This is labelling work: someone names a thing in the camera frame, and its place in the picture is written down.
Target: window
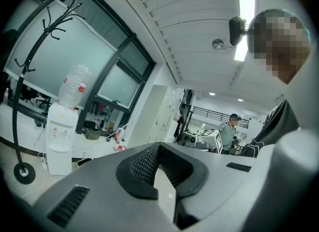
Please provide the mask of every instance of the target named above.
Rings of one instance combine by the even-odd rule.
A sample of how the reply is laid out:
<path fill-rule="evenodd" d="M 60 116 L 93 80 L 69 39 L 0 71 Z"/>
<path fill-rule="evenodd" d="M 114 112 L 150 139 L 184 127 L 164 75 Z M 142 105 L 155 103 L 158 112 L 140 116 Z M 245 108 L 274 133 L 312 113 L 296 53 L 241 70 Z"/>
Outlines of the window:
<path fill-rule="evenodd" d="M 73 0 L 26 0 L 26 6 L 19 6 L 15 13 L 18 20 L 11 18 L 8 28 L 19 29 L 22 35 L 11 51 L 4 71 L 18 80 L 26 57 L 43 33 L 42 19 L 48 26 L 49 6 L 51 23 L 61 16 Z M 144 50 L 136 35 L 104 0 L 75 0 L 82 3 L 74 10 L 79 16 L 59 25 L 62 32 L 54 30 L 40 45 L 32 58 L 30 69 L 24 75 L 24 88 L 36 94 L 30 100 L 20 99 L 21 107 L 27 107 L 34 114 L 45 113 L 49 105 L 34 103 L 37 98 L 58 99 L 61 84 L 71 67 L 84 63 L 94 73 L 78 105 L 79 120 L 77 132 L 85 128 L 106 130 L 128 122 L 144 84 L 154 67 L 154 62 Z"/>
<path fill-rule="evenodd" d="M 40 0 L 22 0 L 5 25 L 3 32 L 11 29 L 19 30 L 23 22 L 41 3 Z"/>
<path fill-rule="evenodd" d="M 122 111 L 98 101 L 93 101 L 89 112 L 86 114 L 83 127 L 92 130 L 101 130 L 102 134 L 106 135 L 107 132 L 111 132 L 111 129 L 114 132 L 117 130 L 120 126 L 123 114 L 124 112 Z"/>
<path fill-rule="evenodd" d="M 104 80 L 98 95 L 129 108 L 140 85 L 132 73 L 117 63 Z"/>
<path fill-rule="evenodd" d="M 121 53 L 121 56 L 140 74 L 143 75 L 149 61 L 142 52 L 131 42 Z"/>
<path fill-rule="evenodd" d="M 63 3 L 70 6 L 72 1 L 65 0 Z M 112 46 L 118 48 L 128 36 L 117 25 L 114 19 L 93 0 L 75 0 L 74 4 L 81 2 L 82 5 L 75 9 L 75 12 L 84 17 L 85 21 Z"/>
<path fill-rule="evenodd" d="M 11 76 L 8 76 L 5 87 L 9 89 L 8 106 L 10 107 L 13 106 L 16 85 L 17 80 Z M 48 109 L 55 101 L 56 99 L 38 92 L 37 90 L 24 84 L 21 88 L 19 99 L 19 112 L 37 119 L 41 123 L 45 123 Z"/>
<path fill-rule="evenodd" d="M 66 6 L 59 1 L 51 4 L 52 20 L 58 18 L 65 10 Z M 17 80 L 23 67 L 17 66 L 15 58 L 20 64 L 24 63 L 33 45 L 43 33 L 43 18 L 45 22 L 49 22 L 47 9 L 44 9 L 25 31 L 7 64 L 5 71 Z M 59 27 L 66 32 L 56 30 L 52 33 L 59 37 L 59 40 L 50 36 L 45 39 L 30 65 L 31 68 L 35 68 L 35 71 L 26 73 L 24 82 L 31 88 L 58 99 L 61 84 L 72 66 L 84 63 L 95 76 L 91 79 L 91 84 L 88 83 L 88 89 L 85 92 L 87 95 L 96 77 L 114 54 L 115 48 L 77 16 Z M 79 107 L 82 108 L 84 103 L 85 97 Z"/>

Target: ceiling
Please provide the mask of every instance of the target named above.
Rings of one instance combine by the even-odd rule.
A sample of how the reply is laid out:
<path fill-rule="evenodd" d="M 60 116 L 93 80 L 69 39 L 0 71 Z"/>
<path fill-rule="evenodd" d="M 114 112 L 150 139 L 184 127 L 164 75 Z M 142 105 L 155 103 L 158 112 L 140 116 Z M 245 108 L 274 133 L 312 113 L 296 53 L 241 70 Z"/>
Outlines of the ceiling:
<path fill-rule="evenodd" d="M 204 121 L 201 121 L 201 120 L 198 120 L 198 119 L 194 119 L 192 118 L 189 122 L 190 125 L 195 125 L 197 127 L 202 127 L 203 125 L 205 125 L 203 127 L 203 131 L 204 130 L 211 130 L 211 129 L 214 129 L 214 130 L 217 130 L 218 129 L 218 126 L 219 125 L 214 125 L 214 124 L 210 124 L 210 123 L 207 123 L 207 122 L 204 122 Z"/>
<path fill-rule="evenodd" d="M 250 55 L 234 60 L 228 21 L 239 15 L 239 0 L 139 0 L 154 21 L 170 57 L 166 61 L 182 88 L 214 92 L 273 108 L 285 85 Z M 256 0 L 256 12 L 289 0 Z M 214 49 L 212 41 L 224 41 Z"/>

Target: vent grille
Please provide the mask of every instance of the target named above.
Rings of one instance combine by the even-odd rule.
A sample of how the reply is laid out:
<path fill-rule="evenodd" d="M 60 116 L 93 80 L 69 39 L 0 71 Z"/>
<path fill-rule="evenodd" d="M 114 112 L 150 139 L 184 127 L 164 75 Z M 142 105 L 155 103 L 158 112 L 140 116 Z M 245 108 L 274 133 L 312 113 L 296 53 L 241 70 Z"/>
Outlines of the vent grille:
<path fill-rule="evenodd" d="M 229 163 L 226 166 L 236 170 L 244 171 L 244 172 L 249 172 L 251 169 L 251 166 L 244 166 L 244 165 L 240 165 L 236 163 Z"/>
<path fill-rule="evenodd" d="M 89 191 L 86 187 L 75 186 L 48 215 L 49 220 L 65 228 Z"/>

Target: frosted glass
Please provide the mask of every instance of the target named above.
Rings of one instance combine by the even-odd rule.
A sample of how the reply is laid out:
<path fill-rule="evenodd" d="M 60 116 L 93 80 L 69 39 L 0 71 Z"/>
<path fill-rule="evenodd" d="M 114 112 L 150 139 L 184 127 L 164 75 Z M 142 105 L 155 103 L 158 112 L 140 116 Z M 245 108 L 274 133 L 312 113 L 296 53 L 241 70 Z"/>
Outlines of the frosted glass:
<path fill-rule="evenodd" d="M 42 2 L 38 0 L 22 0 L 16 7 L 10 19 L 6 23 L 3 32 L 15 29 L 18 30 L 23 22 L 35 11 Z"/>
<path fill-rule="evenodd" d="M 109 101 L 119 101 L 120 105 L 129 108 L 139 85 L 130 74 L 127 74 L 118 65 L 114 65 L 98 95 Z"/>
<path fill-rule="evenodd" d="M 64 3 L 69 6 L 72 1 L 65 0 Z M 115 21 L 93 0 L 76 0 L 76 2 L 83 4 L 75 9 L 75 12 L 85 17 L 85 21 L 114 47 L 118 48 L 127 38 Z"/>
<path fill-rule="evenodd" d="M 50 6 L 52 20 L 57 19 L 65 11 L 65 5 L 59 1 Z M 43 33 L 43 18 L 48 24 L 46 9 L 29 25 L 15 46 L 7 64 L 9 74 L 16 76 L 21 74 L 22 67 L 18 67 L 14 59 L 17 58 L 20 64 L 24 63 L 33 45 Z M 84 98 L 79 104 L 80 107 L 83 107 L 92 85 L 116 49 L 77 16 L 73 16 L 73 20 L 58 27 L 65 29 L 66 32 L 55 30 L 52 33 L 60 40 L 53 39 L 51 36 L 45 39 L 30 65 L 30 68 L 35 68 L 36 71 L 26 73 L 25 81 L 26 84 L 30 83 L 30 86 L 36 86 L 41 92 L 57 98 L 60 86 L 71 66 L 83 62 L 94 73 L 91 84 L 88 85 Z"/>
<path fill-rule="evenodd" d="M 133 42 L 129 43 L 128 46 L 123 50 L 121 56 L 133 66 L 133 68 L 143 75 L 149 62 L 141 51 L 135 46 Z"/>

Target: gray shirt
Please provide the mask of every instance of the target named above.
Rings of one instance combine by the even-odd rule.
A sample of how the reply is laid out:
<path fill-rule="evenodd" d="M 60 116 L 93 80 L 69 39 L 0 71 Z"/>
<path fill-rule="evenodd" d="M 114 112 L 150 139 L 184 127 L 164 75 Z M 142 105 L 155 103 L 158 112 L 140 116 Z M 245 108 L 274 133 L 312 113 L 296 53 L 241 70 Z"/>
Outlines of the gray shirt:
<path fill-rule="evenodd" d="M 230 150 L 233 137 L 236 134 L 236 128 L 231 128 L 228 122 L 223 122 L 218 127 L 218 131 L 223 144 L 223 150 Z"/>

